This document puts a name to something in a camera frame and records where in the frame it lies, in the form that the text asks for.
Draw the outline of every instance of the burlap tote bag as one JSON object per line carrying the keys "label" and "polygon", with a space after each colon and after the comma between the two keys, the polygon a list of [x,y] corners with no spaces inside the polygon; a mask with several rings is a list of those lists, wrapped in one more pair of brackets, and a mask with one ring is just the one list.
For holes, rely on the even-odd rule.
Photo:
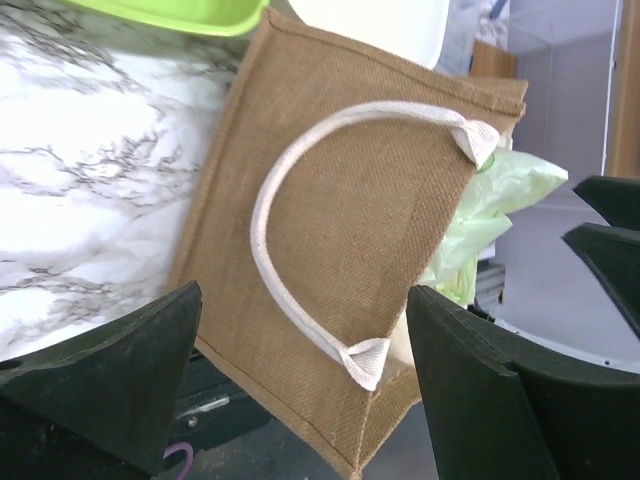
{"label": "burlap tote bag", "polygon": [[267,10],[202,169],[169,288],[200,283],[197,348],[345,478],[420,398],[389,335],[523,113],[482,84]]}

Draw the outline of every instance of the floor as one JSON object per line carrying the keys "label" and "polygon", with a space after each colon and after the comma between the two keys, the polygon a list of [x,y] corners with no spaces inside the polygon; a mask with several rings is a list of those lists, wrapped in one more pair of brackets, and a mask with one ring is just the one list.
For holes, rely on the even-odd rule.
{"label": "floor", "polygon": [[[157,480],[174,480],[180,471]],[[284,425],[272,421],[249,435],[200,453],[185,480],[341,480]],[[422,405],[409,411],[364,472],[363,480],[437,480]]]}

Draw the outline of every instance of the rope handle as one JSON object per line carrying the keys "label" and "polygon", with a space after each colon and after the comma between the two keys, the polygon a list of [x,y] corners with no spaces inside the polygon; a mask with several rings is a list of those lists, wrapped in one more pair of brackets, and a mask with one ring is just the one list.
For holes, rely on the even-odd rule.
{"label": "rope handle", "polygon": [[254,261],[276,303],[309,340],[343,365],[358,385],[368,391],[374,391],[382,377],[390,340],[371,338],[348,347],[318,324],[293,298],[280,279],[267,249],[267,223],[278,189],[289,171],[309,149],[342,127],[387,118],[414,119],[450,127],[456,144],[476,168],[482,167],[500,140],[500,134],[491,125],[479,120],[467,120],[453,110],[434,105],[381,101],[345,108],[311,127],[278,158],[258,193],[250,232]]}

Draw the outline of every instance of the black object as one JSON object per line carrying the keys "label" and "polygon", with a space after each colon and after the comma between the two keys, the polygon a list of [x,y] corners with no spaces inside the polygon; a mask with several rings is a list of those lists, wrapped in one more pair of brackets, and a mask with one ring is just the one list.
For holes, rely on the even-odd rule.
{"label": "black object", "polygon": [[[271,419],[269,412],[196,350],[184,375],[169,444],[187,442],[197,453],[245,435]],[[163,468],[181,460],[180,455],[172,455]]]}
{"label": "black object", "polygon": [[640,232],[585,223],[563,239],[640,339]]}
{"label": "black object", "polygon": [[440,480],[637,480],[640,376],[553,352],[428,287],[407,319]]}
{"label": "black object", "polygon": [[574,191],[612,227],[585,223],[563,240],[640,339],[640,180],[589,177]]}
{"label": "black object", "polygon": [[611,226],[640,230],[640,180],[589,177],[573,191]]}
{"label": "black object", "polygon": [[198,328],[190,283],[0,363],[0,477],[142,480],[160,471]]}

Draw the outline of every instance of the wooden board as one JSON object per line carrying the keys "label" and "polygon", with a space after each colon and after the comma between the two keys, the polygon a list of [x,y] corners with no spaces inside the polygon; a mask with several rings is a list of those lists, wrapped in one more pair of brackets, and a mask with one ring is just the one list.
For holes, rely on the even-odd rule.
{"label": "wooden board", "polygon": [[488,43],[476,40],[473,47],[472,77],[515,78],[516,57]]}
{"label": "wooden board", "polygon": [[618,37],[607,175],[640,177],[640,2],[626,0]]}

